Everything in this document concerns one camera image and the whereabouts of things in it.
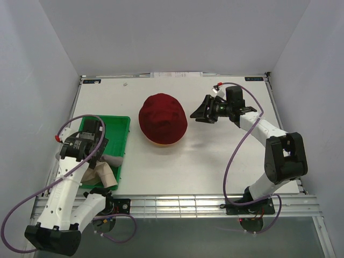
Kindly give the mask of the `grey bucket hat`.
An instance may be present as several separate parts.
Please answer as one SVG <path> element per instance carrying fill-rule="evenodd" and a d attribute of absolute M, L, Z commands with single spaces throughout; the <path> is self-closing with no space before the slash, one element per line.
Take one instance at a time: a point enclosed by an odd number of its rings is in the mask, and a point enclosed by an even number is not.
<path fill-rule="evenodd" d="M 60 164 L 63 164 L 63 165 L 69 164 L 71 165 L 72 168 L 74 168 L 76 165 L 80 163 L 80 161 L 76 161 L 76 159 L 73 157 L 72 158 L 66 157 L 65 159 L 63 159 L 59 152 L 56 153 L 55 158 L 59 160 Z M 101 156 L 98 157 L 96 161 L 106 162 L 109 166 L 120 167 L 123 164 L 123 160 L 124 158 L 121 156 L 112 156 L 112 155 L 102 154 Z"/>

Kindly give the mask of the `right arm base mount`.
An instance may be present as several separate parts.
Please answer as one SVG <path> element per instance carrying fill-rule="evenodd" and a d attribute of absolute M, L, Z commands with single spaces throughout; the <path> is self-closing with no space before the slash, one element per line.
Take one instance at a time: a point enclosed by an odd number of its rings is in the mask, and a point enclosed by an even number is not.
<path fill-rule="evenodd" d="M 273 215 L 275 214 L 275 208 L 271 198 L 261 200 L 257 203 L 246 205 L 246 206 L 237 206 L 232 205 L 228 201 L 225 201 L 224 204 L 220 204 L 220 208 L 226 210 L 227 215 Z"/>

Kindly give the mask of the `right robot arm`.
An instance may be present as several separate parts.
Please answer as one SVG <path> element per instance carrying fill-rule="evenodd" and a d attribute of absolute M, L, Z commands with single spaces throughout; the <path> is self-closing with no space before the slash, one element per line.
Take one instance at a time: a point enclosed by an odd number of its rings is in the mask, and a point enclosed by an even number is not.
<path fill-rule="evenodd" d="M 226 117 L 246 132 L 234 149 L 225 174 L 228 174 L 237 152 L 248 136 L 253 136 L 263 145 L 265 154 L 262 176 L 247 187 L 240 200 L 234 202 L 229 198 L 225 199 L 230 205 L 243 207 L 248 213 L 256 213 L 262 207 L 262 202 L 272 197 L 276 190 L 307 174 L 304 142 L 299 133 L 288 133 L 266 121 L 262 106 L 258 109 L 247 106 L 243 93 L 248 89 L 232 82 L 224 85 L 225 97 L 206 95 L 190 118 L 214 124 L 220 117 Z"/>

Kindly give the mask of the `yellow bucket hat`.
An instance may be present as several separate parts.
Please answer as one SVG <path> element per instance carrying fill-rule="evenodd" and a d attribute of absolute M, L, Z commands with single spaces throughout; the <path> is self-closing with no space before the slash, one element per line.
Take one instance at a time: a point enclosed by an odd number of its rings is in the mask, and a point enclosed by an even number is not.
<path fill-rule="evenodd" d="M 174 146 L 175 144 L 158 144 L 158 143 L 153 142 L 152 145 L 158 148 L 169 148 L 169 147 Z"/>

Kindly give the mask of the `beige bucket hat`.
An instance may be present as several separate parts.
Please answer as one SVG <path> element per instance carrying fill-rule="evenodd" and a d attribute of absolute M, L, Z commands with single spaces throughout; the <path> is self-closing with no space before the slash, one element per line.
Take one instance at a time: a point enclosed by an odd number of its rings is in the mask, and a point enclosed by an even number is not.
<path fill-rule="evenodd" d="M 94 169 L 88 168 L 81 179 L 81 183 L 86 185 L 102 183 L 104 188 L 118 185 L 111 167 L 106 162 L 97 162 Z"/>

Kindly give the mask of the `dark red bucket hat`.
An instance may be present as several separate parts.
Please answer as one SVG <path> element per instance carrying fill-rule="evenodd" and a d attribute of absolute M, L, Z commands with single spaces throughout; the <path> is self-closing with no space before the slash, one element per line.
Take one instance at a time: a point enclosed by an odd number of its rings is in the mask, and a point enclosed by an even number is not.
<path fill-rule="evenodd" d="M 179 101 L 164 93 L 149 96 L 144 101 L 138 118 L 144 136 L 158 145 L 177 143 L 188 128 L 188 121 Z"/>

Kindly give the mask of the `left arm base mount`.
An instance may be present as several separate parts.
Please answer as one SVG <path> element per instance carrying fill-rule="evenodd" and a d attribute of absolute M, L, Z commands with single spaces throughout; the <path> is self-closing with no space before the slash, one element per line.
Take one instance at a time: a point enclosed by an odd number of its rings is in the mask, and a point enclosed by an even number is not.
<path fill-rule="evenodd" d="M 130 214 L 131 200 L 128 198 L 107 198 L 105 208 L 97 216 L 112 214 Z"/>

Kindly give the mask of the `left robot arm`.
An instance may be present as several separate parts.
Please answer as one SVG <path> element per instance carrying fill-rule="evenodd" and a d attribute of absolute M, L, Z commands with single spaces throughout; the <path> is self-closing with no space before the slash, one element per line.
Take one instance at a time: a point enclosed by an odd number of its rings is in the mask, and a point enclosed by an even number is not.
<path fill-rule="evenodd" d="M 73 209 L 82 177 L 87 169 L 95 167 L 108 140 L 100 118 L 86 119 L 79 132 L 60 130 L 58 138 L 63 146 L 55 184 L 36 224 L 27 226 L 24 236 L 38 250 L 73 256 L 87 224 L 99 213 L 106 215 L 114 208 L 109 191 L 94 188 Z"/>

